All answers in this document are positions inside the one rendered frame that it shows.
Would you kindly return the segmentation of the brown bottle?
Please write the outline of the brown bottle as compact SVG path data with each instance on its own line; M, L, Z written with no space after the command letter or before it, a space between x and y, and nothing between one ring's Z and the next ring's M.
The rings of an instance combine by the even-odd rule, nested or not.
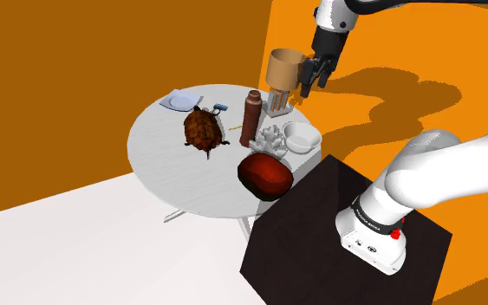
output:
M255 139L258 123L262 112L263 101L258 90L251 90L245 99L244 119L239 142L244 147L250 147L250 141Z

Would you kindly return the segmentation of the white square plate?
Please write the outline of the white square plate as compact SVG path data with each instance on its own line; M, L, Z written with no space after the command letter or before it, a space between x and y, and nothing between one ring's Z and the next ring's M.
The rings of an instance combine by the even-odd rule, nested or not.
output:
M184 90L174 89L160 100L162 107L178 112L189 112L203 100L202 95L192 94Z

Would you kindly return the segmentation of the red rounded cushion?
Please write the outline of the red rounded cushion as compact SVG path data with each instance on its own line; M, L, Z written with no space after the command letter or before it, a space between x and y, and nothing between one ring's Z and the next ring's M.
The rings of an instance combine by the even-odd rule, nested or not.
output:
M253 153L237 166L237 177L256 198L274 201L293 185L294 177L282 162L266 153Z

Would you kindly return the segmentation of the brown turtle figure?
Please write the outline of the brown turtle figure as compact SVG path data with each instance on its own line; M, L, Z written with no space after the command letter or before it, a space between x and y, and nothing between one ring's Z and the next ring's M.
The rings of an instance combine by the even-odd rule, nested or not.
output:
M184 120L185 146L194 146L206 153L206 159L210 158L210 151L220 145L229 145L224 140L220 126L211 112L194 106Z

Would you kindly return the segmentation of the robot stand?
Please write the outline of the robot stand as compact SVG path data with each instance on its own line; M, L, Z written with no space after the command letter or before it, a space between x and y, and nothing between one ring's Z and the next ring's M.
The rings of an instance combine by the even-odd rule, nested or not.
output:
M329 155L257 220L240 273L266 305L432 305L452 235L429 218L407 215L392 276L342 247L335 216L370 183Z

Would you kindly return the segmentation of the white bowl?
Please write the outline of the white bowl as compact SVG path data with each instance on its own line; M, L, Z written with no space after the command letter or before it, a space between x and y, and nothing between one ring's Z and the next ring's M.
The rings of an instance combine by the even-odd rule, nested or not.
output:
M282 131L285 145L293 153L309 153L322 143L322 135L308 122L287 122L283 125Z

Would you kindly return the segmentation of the tan cylinder on white stand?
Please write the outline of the tan cylinder on white stand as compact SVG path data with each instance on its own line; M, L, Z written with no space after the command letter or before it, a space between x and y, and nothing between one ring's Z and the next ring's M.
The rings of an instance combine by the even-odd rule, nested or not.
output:
M305 54L294 49L273 49L270 52L265 80L270 86L266 113L271 117L288 114L290 93L299 84Z

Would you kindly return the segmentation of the white coral figure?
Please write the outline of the white coral figure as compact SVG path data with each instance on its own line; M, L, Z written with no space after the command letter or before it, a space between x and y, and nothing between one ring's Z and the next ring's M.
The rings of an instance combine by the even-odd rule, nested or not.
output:
M254 153L266 153L281 159L288 149L284 144L284 137L277 125L266 127L257 133L255 139L249 141L249 148Z

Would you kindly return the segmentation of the white round table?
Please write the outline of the white round table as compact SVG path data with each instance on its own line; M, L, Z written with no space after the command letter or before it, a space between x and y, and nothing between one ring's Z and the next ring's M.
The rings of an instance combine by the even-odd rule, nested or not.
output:
M185 146L184 120L187 114L162 107L158 101L136 119L127 140L127 156L139 181L157 198L178 210L203 217L236 219L246 236L251 231L249 217L264 214L272 204L256 198L239 181L237 166L251 154L239 143L244 100L250 88L230 84L210 84L186 90L203 96L204 109L216 104L228 108L218 117L224 140L206 153Z

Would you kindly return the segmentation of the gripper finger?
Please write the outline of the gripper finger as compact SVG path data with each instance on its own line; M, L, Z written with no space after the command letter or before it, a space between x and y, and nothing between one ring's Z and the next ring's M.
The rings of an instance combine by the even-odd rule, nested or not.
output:
M335 71L337 65L337 60L335 58L330 58L326 60L319 69L319 79L317 86L319 88L325 88L327 81L331 74Z
M309 91L313 82L316 79L318 72L317 59L307 58L303 63L303 68L300 74L301 92L300 96L303 98L309 97Z

